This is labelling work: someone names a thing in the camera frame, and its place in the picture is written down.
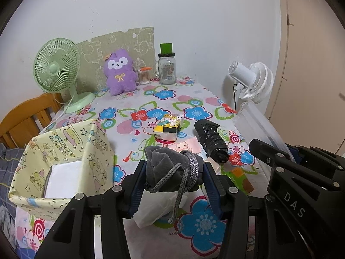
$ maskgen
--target white wall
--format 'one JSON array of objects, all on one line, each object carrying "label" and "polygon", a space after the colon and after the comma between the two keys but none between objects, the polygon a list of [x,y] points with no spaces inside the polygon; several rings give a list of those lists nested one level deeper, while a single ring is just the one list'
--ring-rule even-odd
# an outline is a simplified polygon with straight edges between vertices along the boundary
[{"label": "white wall", "polygon": [[156,54],[160,43],[172,42],[177,71],[227,102],[232,84],[226,72],[233,60],[277,69],[279,0],[24,0],[0,36],[0,120],[42,93],[32,63],[46,41],[78,43],[146,26],[154,27]]}]

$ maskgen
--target white fan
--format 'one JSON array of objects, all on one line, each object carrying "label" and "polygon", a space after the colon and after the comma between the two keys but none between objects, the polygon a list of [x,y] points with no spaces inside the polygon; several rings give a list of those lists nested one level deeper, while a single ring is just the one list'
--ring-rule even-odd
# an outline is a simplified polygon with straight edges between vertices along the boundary
[{"label": "white fan", "polygon": [[251,99],[255,104],[261,102],[269,95],[273,87],[273,73],[261,62],[256,62],[248,67],[234,61],[228,74],[236,83],[234,86],[235,108],[238,99]]}]

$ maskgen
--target black tape-wrapped object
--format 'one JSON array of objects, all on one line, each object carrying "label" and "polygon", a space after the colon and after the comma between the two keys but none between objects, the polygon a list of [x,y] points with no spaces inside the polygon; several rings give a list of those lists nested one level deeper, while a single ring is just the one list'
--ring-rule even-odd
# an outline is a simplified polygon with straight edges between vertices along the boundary
[{"label": "black tape-wrapped object", "polygon": [[196,121],[194,128],[199,135],[199,142],[204,147],[208,157],[217,163],[225,163],[229,160],[228,147],[217,132],[218,124],[201,119]]}]

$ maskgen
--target wooden chair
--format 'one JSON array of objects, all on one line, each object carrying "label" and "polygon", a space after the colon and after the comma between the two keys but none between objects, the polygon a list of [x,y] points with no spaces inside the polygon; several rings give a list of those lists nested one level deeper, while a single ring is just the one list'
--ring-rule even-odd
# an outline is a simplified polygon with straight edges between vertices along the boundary
[{"label": "wooden chair", "polygon": [[39,134],[39,128],[32,116],[36,116],[43,127],[51,122],[47,109],[57,113],[61,108],[61,94],[44,93],[29,99],[12,109],[0,123],[0,142],[9,148],[23,148],[30,139]]}]

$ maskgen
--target door frame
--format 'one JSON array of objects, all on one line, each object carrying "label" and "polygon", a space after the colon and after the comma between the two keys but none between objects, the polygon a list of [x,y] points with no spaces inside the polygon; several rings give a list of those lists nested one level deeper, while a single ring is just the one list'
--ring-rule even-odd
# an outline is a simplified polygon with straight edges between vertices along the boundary
[{"label": "door frame", "polygon": [[[270,120],[271,115],[273,113],[273,109],[278,98],[278,93],[279,93],[279,89],[281,87],[282,81],[285,80],[283,75],[284,75],[285,64],[286,64],[287,48],[289,45],[289,26],[293,26],[293,24],[289,24],[289,14],[288,14],[289,8],[288,8],[287,0],[280,0],[280,8],[281,8],[281,44],[280,44],[280,49],[279,49],[277,72],[275,75],[270,99],[268,101],[268,105],[265,111],[265,116],[266,118],[268,118],[268,120]],[[344,17],[343,12],[339,14],[339,12],[335,11],[334,7],[332,6],[331,6],[331,9],[336,13],[338,19],[340,20],[340,22],[342,23],[345,29],[345,21],[343,18]],[[342,145],[336,151],[336,154],[339,156],[344,155],[344,153],[345,153],[345,139]]]},{"label": "door frame", "polygon": [[282,84],[285,63],[286,63],[287,47],[289,43],[289,16],[288,16],[287,0],[280,0],[280,8],[281,8],[281,43],[280,43],[280,49],[279,49],[277,72],[274,77],[272,92],[270,95],[270,99],[268,100],[268,105],[265,111],[265,116],[268,119],[271,118],[271,115],[273,113],[273,108],[278,98],[279,89]]}]

